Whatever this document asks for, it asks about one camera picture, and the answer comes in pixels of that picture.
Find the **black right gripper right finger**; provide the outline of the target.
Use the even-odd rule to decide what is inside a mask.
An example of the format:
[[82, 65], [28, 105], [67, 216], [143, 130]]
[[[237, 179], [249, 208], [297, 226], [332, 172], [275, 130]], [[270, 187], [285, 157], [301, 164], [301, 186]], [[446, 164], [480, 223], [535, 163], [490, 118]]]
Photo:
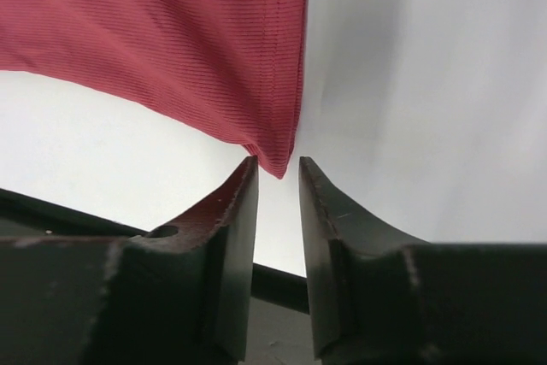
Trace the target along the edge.
[[544, 245], [428, 243], [366, 210], [308, 157], [299, 199], [323, 363], [545, 363]]

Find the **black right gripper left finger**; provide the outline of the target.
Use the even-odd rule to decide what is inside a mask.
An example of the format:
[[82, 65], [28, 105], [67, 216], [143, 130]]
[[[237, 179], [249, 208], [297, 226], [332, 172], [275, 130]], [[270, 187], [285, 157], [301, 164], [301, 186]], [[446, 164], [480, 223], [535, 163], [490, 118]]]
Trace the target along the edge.
[[149, 237], [39, 232], [1, 215], [4, 364], [244, 359], [258, 164]]

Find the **red tank top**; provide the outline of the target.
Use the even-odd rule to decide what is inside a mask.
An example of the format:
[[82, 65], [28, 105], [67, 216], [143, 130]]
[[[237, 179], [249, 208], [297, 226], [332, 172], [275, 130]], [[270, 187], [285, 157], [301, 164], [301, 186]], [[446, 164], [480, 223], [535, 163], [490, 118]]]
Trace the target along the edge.
[[121, 97], [243, 146], [282, 177], [307, 0], [1, 0], [1, 67]]

